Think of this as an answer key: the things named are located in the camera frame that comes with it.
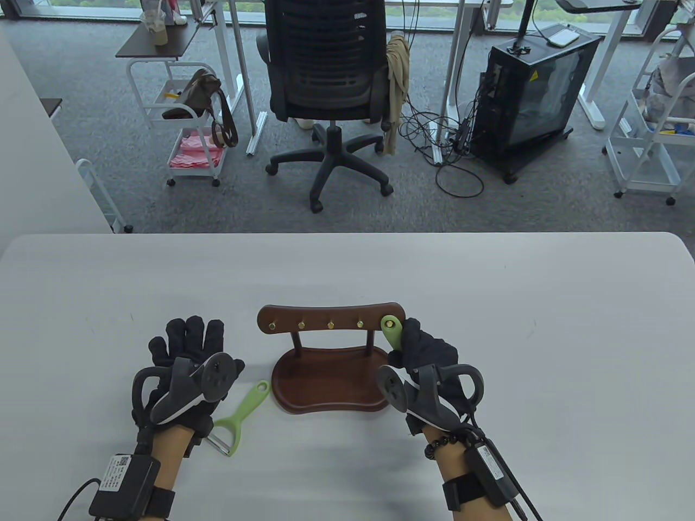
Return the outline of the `person's right hand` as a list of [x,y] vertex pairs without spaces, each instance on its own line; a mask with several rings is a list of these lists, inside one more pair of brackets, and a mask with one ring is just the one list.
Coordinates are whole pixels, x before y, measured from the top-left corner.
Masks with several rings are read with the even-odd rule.
[[481,434],[473,417],[484,395],[482,373],[459,363],[458,350],[424,332],[417,319],[405,320],[400,349],[389,353],[376,379],[389,404],[406,414],[413,436],[425,426],[457,435]]

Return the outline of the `person's left hand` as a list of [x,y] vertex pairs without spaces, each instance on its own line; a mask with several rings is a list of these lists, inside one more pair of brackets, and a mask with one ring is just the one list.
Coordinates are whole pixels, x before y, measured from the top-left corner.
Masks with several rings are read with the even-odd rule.
[[141,443],[171,427],[193,432],[199,445],[212,431],[212,413],[245,369],[224,352],[224,324],[199,316],[167,323],[166,337],[149,341],[152,366],[132,382],[132,419]]

